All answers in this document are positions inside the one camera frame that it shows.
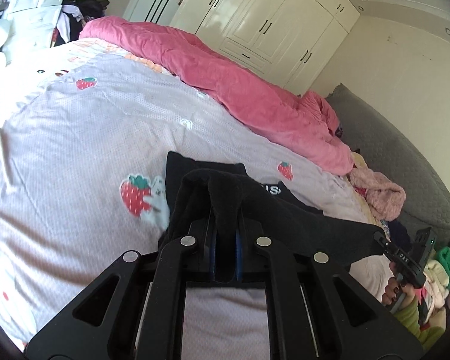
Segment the right hand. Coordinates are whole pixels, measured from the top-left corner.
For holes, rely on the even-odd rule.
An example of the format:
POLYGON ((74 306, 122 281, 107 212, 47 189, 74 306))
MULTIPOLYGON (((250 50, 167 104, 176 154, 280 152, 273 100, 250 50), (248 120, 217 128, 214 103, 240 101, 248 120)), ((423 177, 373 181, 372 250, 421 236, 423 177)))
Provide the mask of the right hand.
POLYGON ((399 309, 403 309, 410 305, 413 300, 416 299, 416 291, 414 287, 409 283, 398 283, 395 263, 389 264, 390 270, 393 272, 393 276, 388 279, 388 283, 385 286, 384 293, 381 297, 381 303, 385 306, 390 306, 396 303, 400 295, 404 295, 404 299, 399 306, 399 309))

